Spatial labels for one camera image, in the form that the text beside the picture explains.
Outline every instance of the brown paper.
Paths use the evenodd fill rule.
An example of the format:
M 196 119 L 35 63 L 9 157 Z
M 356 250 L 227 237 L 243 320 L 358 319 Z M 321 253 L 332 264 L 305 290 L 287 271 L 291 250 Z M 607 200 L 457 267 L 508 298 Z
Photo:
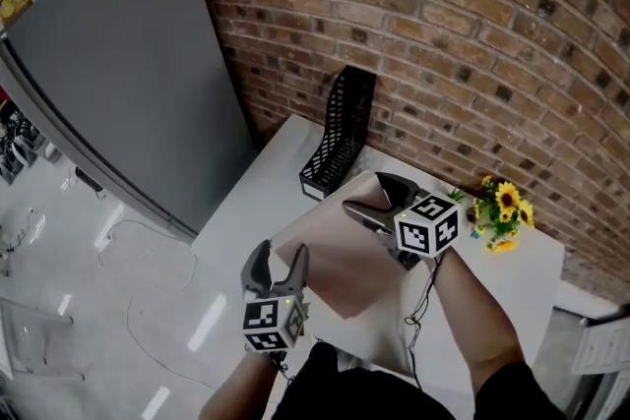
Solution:
M 310 265 L 306 283 L 340 317 L 355 317 L 400 286 L 405 269 L 387 252 L 383 237 L 349 217 L 344 200 L 389 206 L 376 175 L 363 172 L 315 209 L 272 238 L 272 249 L 290 266 L 302 244 Z

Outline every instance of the wire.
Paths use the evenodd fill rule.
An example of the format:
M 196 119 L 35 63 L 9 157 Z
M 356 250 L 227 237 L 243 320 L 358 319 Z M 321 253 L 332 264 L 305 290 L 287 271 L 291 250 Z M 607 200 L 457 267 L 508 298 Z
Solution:
M 0 248 L 0 252 L 13 252 L 22 245 L 22 242 L 24 242 L 24 239 L 27 237 L 27 234 L 29 233 L 29 230 L 31 229 L 31 215 L 33 214 L 34 214 L 34 211 L 29 210 L 29 214 L 27 215 L 27 227 L 26 229 L 22 229 L 20 233 L 18 233 L 18 243 L 15 246 L 13 246 L 11 242 L 9 242 L 9 248 L 8 249 Z
M 120 224 L 125 223 L 125 222 L 131 222 L 131 223 L 134 223 L 134 224 L 138 224 L 138 225 L 140 225 L 140 226 L 142 226 L 142 227 L 144 227 L 144 228 L 149 229 L 150 231 L 152 231 L 152 232 L 153 232 L 153 233 L 155 233 L 155 234 L 158 234 L 158 235 L 163 236 L 163 237 L 165 237 L 165 238 L 169 238 L 170 240 L 173 240 L 173 241 L 175 241 L 175 242 L 182 243 L 182 244 L 186 245 L 186 246 L 189 248 L 189 250 L 190 250 L 190 246 L 189 246 L 188 244 L 186 244 L 186 243 L 182 242 L 181 240 L 178 240 L 178 239 L 177 239 L 177 238 L 175 238 L 174 236 L 171 236 L 171 235 L 166 234 L 166 233 L 162 233 L 161 231 L 158 231 L 157 229 L 153 229 L 152 227 L 147 226 L 144 222 L 142 222 L 142 221 L 140 221 L 140 220 L 134 220 L 134 219 L 122 219 L 122 220 L 120 220 L 120 221 L 116 222 L 113 226 L 111 226 L 111 227 L 109 228 L 109 230 L 107 231 L 107 236 L 108 236 L 109 238 L 111 238 L 110 233 L 111 233 L 112 229 L 114 229 L 115 227 L 117 227 L 117 226 L 119 226 Z M 132 304 L 133 304 L 133 302 L 134 302 L 134 298 L 136 297 L 136 294 L 138 294 L 138 292 L 140 292 L 141 290 L 144 290 L 144 289 L 147 289 L 147 288 L 151 288 L 151 289 L 159 290 L 159 291 L 162 291 L 162 292 L 171 292 L 171 293 L 172 293 L 172 292 L 179 292 L 179 291 L 182 291 L 182 290 L 185 290 L 186 288 L 188 288 L 188 286 L 192 283 L 193 278 L 194 278 L 194 276 L 195 276 L 195 271 L 197 270 L 197 255 L 196 255 L 194 252 L 192 252 L 192 250 L 190 250 L 190 252 L 191 252 L 191 254 L 193 255 L 193 258 L 195 259 L 195 266 L 193 267 L 193 270 L 192 270 L 192 272 L 191 272 L 191 274 L 190 274 L 190 278 L 189 278 L 189 279 L 188 279 L 188 281 L 186 282 L 186 285 L 184 285 L 181 289 L 175 289 L 175 290 L 162 289 L 161 287 L 158 287 L 158 286 L 156 286 L 156 285 L 148 285 L 148 286 L 144 286 L 144 287 L 140 287 L 140 288 L 136 289 L 136 291 L 135 291 L 135 292 L 131 295 L 131 299 L 129 300 L 129 304 L 127 305 L 126 327 L 127 327 L 127 332 L 129 332 L 129 335 L 130 335 L 130 336 L 131 336 L 131 338 L 134 340 L 134 342 L 136 343 L 136 345 L 138 346 L 138 348 L 140 348 L 140 350 L 141 350 L 141 351 L 142 351 L 142 352 L 143 352 L 143 353 L 144 353 L 147 357 L 149 357 L 152 361 L 154 361 L 156 364 L 158 364 L 158 365 L 159 365 L 161 368 L 163 368 L 165 371 L 167 371 L 168 373 L 170 373 L 170 374 L 172 374 L 172 375 L 175 375 L 175 376 L 177 376 L 177 377 L 179 377 L 179 378 L 183 378 L 184 380 L 188 380 L 189 382 L 194 382 L 194 383 L 196 383 L 196 384 L 202 385 L 202 386 L 204 386 L 204 387 L 206 387 L 206 388 L 208 388 L 208 389 L 210 389 L 210 390 L 215 390 L 215 389 L 216 389 L 215 387 L 213 387 L 213 386 L 211 386 L 211 385 L 209 385 L 209 384 L 206 384 L 205 382 L 201 382 L 201 381 L 199 381 L 199 380 L 195 380 L 194 378 L 190 378 L 190 377 L 187 377 L 186 375 L 182 375 L 181 373 L 177 373 L 176 371 L 173 371 L 173 370 L 172 370 L 172 369 L 170 369 L 168 366 L 166 366 L 163 362 L 161 362 L 159 359 L 156 359 L 156 357 L 154 357 L 153 355 L 151 355 L 151 354 L 150 354 L 150 353 L 149 353 L 149 352 L 145 349 L 145 347 L 144 347 L 144 346 L 142 346 L 142 344 L 140 343 L 140 341 L 138 340 L 138 338 L 137 338 L 137 337 L 133 334 L 133 332 L 131 331 L 131 328 L 129 327 L 129 312 L 130 312 L 130 310 L 131 310 L 131 305 L 132 305 Z M 102 253 L 102 252 L 99 252 L 99 253 L 98 253 L 98 263 L 100 264 L 100 266 L 101 266 L 102 268 L 105 268 L 105 269 L 107 270 L 107 267 L 106 267 L 106 266 L 102 263 L 102 261 L 100 260 L 100 254 L 101 254 L 101 253 Z
M 409 352 L 409 357 L 411 359 L 411 371 L 413 372 L 413 379 L 415 380 L 415 384 L 420 390 L 422 390 L 422 386 L 420 385 L 420 380 L 417 378 L 417 373 L 415 371 L 415 342 L 420 336 L 420 330 L 422 329 L 422 317 L 424 317 L 424 314 L 426 314 L 426 311 L 429 308 L 429 294 L 431 293 L 431 288 L 435 283 L 435 277 L 437 276 L 437 271 L 442 264 L 442 259 L 443 258 L 436 260 L 435 268 L 433 269 L 430 277 L 426 280 L 426 283 L 424 284 L 422 294 L 420 295 L 420 298 L 415 305 L 413 313 L 405 317 L 405 324 L 407 324 L 408 326 L 415 326 L 415 331 L 413 333 L 411 341 L 409 342 L 407 351 Z

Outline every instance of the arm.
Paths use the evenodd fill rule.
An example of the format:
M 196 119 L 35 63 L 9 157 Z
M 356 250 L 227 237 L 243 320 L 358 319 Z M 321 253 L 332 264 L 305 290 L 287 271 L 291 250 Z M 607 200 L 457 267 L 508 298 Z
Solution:
M 525 361 L 510 319 L 455 249 L 444 253 L 434 285 L 475 394 L 506 364 Z
M 199 420 L 260 420 L 278 370 L 271 359 L 250 352 L 220 386 L 199 415 Z

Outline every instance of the refrigerator door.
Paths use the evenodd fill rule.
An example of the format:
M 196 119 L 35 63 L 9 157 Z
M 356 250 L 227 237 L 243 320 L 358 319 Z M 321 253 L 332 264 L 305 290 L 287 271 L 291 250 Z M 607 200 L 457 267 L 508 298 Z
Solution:
M 255 156 L 205 0 L 38 0 L 7 34 L 1 84 L 35 126 L 137 210 L 201 231 Z

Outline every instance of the black cable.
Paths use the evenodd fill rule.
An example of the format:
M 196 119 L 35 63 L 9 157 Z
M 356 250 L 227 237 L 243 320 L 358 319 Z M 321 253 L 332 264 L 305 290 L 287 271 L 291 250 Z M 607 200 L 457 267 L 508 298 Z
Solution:
M 435 283 L 435 277 L 437 276 L 437 271 L 442 264 L 442 259 L 443 258 L 440 258 L 435 261 L 435 268 L 431 273 L 431 277 L 429 278 L 429 282 L 425 289 L 424 295 L 418 301 L 418 304 L 415 306 L 415 310 L 413 311 L 413 313 L 405 317 L 405 324 L 407 324 L 408 326 L 415 326 L 415 332 L 413 334 L 411 342 L 409 343 L 409 346 L 407 347 L 407 350 L 411 359 L 411 371 L 413 372 L 413 379 L 415 380 L 415 384 L 420 390 L 422 390 L 422 387 L 420 386 L 420 380 L 417 378 L 417 373 L 415 372 L 415 352 L 413 348 L 415 347 L 415 342 L 420 336 L 420 330 L 422 329 L 422 323 L 420 321 L 429 308 L 429 294 L 431 293 L 431 288 Z

